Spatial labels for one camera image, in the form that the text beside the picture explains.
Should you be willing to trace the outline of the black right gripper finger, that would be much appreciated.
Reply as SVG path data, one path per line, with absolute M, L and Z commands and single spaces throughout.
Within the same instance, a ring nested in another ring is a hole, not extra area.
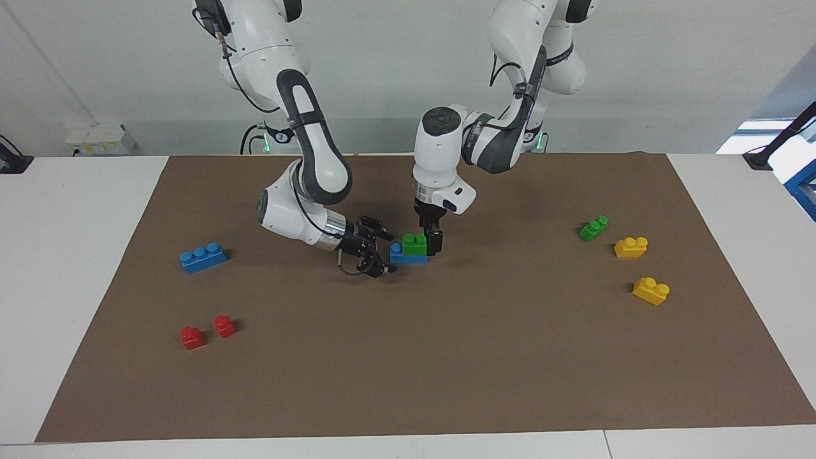
M 374 252 L 359 256 L 356 270 L 358 273 L 368 275 L 371 278 L 379 278 L 383 273 L 396 272 L 397 267 L 385 261 L 378 252 Z
M 396 236 L 389 232 L 385 227 L 382 221 L 373 218 L 373 217 L 361 217 L 360 224 L 365 229 L 363 230 L 363 236 L 369 239 L 376 239 L 381 238 L 385 241 L 394 241 Z

